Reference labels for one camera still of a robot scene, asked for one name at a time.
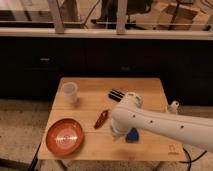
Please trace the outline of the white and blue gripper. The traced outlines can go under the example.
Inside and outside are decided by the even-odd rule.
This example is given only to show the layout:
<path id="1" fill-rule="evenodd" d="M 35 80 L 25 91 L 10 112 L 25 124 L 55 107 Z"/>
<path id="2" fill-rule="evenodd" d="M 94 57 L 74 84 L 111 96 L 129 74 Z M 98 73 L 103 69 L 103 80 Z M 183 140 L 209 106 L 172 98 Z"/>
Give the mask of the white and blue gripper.
<path id="1" fill-rule="evenodd" d="M 136 128 L 129 128 L 122 126 L 121 124 L 112 122 L 110 125 L 110 131 L 125 134 L 124 138 L 127 143 L 135 143 L 139 141 L 139 133 Z"/>

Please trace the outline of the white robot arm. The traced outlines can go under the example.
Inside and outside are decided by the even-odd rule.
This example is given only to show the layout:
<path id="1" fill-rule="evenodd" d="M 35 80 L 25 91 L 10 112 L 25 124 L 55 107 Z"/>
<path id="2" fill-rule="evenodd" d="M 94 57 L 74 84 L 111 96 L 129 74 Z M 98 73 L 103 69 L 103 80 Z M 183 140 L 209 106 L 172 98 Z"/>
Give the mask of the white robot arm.
<path id="1" fill-rule="evenodd" d="M 111 113 L 114 137 L 138 128 L 213 152 L 213 119 L 144 110 L 138 94 L 127 92 Z"/>

